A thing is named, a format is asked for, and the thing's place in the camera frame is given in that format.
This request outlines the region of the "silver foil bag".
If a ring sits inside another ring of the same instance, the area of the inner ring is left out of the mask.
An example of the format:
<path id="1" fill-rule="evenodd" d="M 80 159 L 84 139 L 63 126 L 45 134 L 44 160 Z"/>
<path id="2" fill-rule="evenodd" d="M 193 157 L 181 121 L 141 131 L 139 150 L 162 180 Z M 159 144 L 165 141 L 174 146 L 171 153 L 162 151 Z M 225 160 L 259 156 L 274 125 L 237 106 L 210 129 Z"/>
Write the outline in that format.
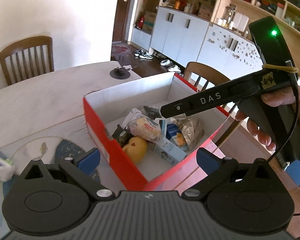
<path id="1" fill-rule="evenodd" d="M 170 121 L 179 128 L 185 138 L 188 148 L 190 150 L 195 149 L 205 134 L 200 120 L 195 116 L 186 116 L 185 114 L 182 114 L 171 117 Z"/>

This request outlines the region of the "black round table socket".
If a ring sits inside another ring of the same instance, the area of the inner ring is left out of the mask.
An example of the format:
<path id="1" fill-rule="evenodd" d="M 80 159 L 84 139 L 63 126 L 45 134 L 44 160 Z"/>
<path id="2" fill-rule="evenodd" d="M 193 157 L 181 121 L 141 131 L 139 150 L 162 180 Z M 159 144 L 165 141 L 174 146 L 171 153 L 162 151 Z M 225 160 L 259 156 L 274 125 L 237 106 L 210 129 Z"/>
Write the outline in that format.
<path id="1" fill-rule="evenodd" d="M 118 80 L 125 80 L 130 77 L 130 72 L 126 70 L 126 68 L 120 67 L 120 68 L 114 68 L 110 71 L 110 76 L 112 78 L 118 79 Z"/>

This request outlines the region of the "wooden chair beside box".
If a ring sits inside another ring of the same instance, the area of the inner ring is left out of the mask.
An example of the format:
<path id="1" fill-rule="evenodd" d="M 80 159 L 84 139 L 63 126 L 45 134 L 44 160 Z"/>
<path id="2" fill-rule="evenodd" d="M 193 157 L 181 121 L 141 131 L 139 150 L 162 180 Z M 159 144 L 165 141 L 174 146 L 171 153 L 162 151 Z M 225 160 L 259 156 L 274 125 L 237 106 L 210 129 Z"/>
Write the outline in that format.
<path id="1" fill-rule="evenodd" d="M 184 79 L 189 81 L 191 73 L 197 74 L 199 76 L 196 82 L 194 83 L 194 87 L 196 88 L 198 88 L 199 81 L 201 78 L 204 78 L 206 80 L 206 83 L 202 87 L 200 92 L 205 91 L 209 83 L 212 83 L 213 85 L 217 86 L 230 81 L 228 77 L 215 70 L 214 68 L 198 62 L 189 62 L 187 64 L 184 72 Z M 215 142 L 215 145 L 217 147 L 222 146 L 234 133 L 234 131 L 241 125 L 241 123 L 242 121 L 234 120 L 231 123 L 231 125 L 227 128 L 227 130 Z"/>

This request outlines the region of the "white wall cabinet unit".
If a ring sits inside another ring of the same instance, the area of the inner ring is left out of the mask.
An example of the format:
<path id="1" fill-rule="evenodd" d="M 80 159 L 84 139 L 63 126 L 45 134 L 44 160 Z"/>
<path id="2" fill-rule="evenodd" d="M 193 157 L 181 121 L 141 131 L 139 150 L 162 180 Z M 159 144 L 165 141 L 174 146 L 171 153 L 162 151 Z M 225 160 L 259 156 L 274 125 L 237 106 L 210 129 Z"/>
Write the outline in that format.
<path id="1" fill-rule="evenodd" d="M 225 24 L 230 0 L 136 0 L 130 41 L 159 52 L 185 67 L 199 62 L 230 79 L 261 69 L 262 61 L 249 40 L 247 24 Z"/>

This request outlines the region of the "clear bread snack packet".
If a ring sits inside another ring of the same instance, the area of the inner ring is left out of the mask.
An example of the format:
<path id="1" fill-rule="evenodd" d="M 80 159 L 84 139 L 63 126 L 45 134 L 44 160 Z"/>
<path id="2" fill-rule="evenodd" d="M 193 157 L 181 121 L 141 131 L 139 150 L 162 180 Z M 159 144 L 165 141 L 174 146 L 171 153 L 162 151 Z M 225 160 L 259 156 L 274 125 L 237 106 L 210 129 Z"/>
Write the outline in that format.
<path id="1" fill-rule="evenodd" d="M 160 125 L 142 114 L 129 121 L 127 128 L 132 135 L 147 141 L 157 142 L 162 138 Z"/>

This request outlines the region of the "light blue carton box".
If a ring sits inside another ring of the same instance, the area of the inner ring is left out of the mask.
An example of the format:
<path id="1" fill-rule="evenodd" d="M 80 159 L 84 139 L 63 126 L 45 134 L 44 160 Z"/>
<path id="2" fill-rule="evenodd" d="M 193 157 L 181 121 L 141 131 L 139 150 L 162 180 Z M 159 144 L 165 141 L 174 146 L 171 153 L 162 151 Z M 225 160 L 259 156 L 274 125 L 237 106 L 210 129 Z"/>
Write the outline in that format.
<path id="1" fill-rule="evenodd" d="M 187 157 L 187 142 L 174 123 L 163 118 L 157 118 L 155 122 L 161 128 L 161 139 L 153 145 L 152 151 L 174 166 Z"/>

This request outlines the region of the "blue fish pattern table mat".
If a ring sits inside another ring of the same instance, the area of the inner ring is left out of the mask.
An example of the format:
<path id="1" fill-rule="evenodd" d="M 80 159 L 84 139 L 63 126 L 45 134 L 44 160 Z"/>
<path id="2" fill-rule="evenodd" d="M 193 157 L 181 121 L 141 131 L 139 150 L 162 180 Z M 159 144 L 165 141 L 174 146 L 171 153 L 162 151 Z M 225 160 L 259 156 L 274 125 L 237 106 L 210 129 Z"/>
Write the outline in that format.
<path id="1" fill-rule="evenodd" d="M 13 141 L 2 146 L 0 151 L 12 161 L 17 174 L 20 174 L 32 159 L 40 158 L 44 163 L 51 164 L 65 157 L 77 157 L 95 146 L 88 132 L 85 117 L 78 116 Z M 1 206 L 15 181 L 14 177 L 5 183 L 0 182 L 0 239 L 10 231 L 2 215 Z"/>

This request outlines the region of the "grey white wipes pack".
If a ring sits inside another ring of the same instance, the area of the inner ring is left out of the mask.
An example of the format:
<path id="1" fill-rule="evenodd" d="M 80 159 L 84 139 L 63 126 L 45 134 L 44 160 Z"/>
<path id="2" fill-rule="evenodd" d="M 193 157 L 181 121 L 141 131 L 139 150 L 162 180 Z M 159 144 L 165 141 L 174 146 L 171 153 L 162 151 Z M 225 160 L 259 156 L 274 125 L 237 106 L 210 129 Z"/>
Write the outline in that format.
<path id="1" fill-rule="evenodd" d="M 12 161 L 0 151 L 0 182 L 9 181 L 12 179 L 14 173 L 15 166 Z"/>

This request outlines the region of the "black small wrapper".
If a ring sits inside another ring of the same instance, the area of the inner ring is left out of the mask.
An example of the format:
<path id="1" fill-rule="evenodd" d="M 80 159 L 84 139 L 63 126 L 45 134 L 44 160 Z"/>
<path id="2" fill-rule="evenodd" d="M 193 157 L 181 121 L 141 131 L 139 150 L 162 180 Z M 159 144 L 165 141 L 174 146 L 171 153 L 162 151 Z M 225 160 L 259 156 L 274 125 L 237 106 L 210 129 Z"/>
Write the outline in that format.
<path id="1" fill-rule="evenodd" d="M 117 125 L 112 137 L 117 141 L 117 143 L 123 147 L 127 145 L 132 137 L 132 135 L 128 130 L 122 128 L 120 125 Z"/>

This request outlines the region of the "pair of sneakers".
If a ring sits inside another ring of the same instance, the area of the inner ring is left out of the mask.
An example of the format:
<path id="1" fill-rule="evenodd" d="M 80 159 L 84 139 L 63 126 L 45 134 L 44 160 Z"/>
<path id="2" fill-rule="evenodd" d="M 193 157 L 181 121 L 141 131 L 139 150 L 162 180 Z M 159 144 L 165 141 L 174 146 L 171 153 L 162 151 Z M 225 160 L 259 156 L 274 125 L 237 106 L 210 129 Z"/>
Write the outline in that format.
<path id="1" fill-rule="evenodd" d="M 146 59 L 146 60 L 152 60 L 153 59 L 153 55 L 149 54 L 149 52 L 147 52 L 143 49 L 136 50 L 134 52 L 134 56 L 138 57 L 140 59 Z"/>

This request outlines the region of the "wooden shelf unit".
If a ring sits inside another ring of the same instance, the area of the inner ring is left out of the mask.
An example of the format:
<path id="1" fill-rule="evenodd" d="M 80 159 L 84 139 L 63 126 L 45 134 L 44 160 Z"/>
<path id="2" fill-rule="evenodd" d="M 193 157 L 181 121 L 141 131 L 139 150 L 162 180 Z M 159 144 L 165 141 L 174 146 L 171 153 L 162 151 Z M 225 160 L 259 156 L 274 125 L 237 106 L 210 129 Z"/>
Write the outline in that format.
<path id="1" fill-rule="evenodd" d="M 288 0 L 230 0 L 224 23 L 248 25 L 267 16 L 276 21 L 293 58 L 300 61 L 300 8 Z"/>

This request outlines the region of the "yellow round toy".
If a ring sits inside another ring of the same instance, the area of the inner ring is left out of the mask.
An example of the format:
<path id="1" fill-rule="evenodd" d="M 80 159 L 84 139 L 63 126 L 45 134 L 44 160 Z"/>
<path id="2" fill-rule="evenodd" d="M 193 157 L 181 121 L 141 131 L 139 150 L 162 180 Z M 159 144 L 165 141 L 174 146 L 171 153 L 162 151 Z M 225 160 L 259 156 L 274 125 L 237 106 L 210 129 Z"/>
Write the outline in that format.
<path id="1" fill-rule="evenodd" d="M 132 137 L 128 144 L 123 147 L 123 151 L 137 165 L 146 155 L 147 144 L 147 141 L 141 137 Z"/>

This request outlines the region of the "red cardboard shoe box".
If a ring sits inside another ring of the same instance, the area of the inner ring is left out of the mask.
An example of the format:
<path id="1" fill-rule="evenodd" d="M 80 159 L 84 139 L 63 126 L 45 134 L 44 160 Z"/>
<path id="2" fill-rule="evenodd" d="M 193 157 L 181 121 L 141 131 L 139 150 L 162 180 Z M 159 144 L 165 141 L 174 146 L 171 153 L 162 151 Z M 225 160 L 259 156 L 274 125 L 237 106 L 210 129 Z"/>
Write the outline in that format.
<path id="1" fill-rule="evenodd" d="M 83 108 L 88 131 L 126 189 L 183 192 L 205 178 L 196 152 L 213 143 L 228 113 L 222 107 L 186 117 L 154 120 L 145 107 L 160 109 L 195 93 L 177 74 L 159 74 L 87 94 Z"/>

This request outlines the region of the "wooden chair behind table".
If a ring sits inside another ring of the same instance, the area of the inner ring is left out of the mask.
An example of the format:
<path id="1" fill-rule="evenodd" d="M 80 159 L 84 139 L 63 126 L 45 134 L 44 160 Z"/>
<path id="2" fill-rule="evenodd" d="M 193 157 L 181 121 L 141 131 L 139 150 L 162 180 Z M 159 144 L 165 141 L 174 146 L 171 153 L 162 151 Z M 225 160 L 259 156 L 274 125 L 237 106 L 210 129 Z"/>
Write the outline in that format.
<path id="1" fill-rule="evenodd" d="M 0 64 L 7 84 L 13 85 L 53 72 L 52 38 L 29 37 L 10 44 L 0 52 Z"/>

